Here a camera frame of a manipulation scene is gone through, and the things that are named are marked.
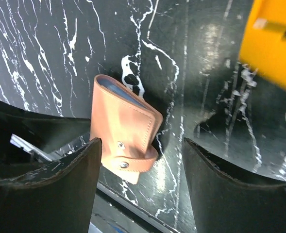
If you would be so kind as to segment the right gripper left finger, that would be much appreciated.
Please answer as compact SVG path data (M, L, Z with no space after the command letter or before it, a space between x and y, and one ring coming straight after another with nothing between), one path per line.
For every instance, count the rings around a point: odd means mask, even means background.
M101 146L95 138L42 166L0 166L0 233L88 232Z

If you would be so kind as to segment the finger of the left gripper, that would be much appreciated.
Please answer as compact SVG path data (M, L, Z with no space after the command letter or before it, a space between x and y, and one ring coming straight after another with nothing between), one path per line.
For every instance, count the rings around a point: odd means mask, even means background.
M0 166L31 161L27 145L50 154L90 131L90 119L50 116L11 106L0 101ZM12 136L26 142L16 146Z

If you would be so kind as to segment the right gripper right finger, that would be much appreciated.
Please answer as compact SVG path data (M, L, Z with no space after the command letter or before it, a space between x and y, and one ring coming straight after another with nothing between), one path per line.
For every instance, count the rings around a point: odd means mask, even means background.
M197 231L286 233L286 182L252 173L183 140Z

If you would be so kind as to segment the orange card box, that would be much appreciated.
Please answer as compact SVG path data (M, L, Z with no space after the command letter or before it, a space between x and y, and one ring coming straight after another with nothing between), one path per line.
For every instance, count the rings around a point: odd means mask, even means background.
M255 0L239 61L286 91L286 0Z

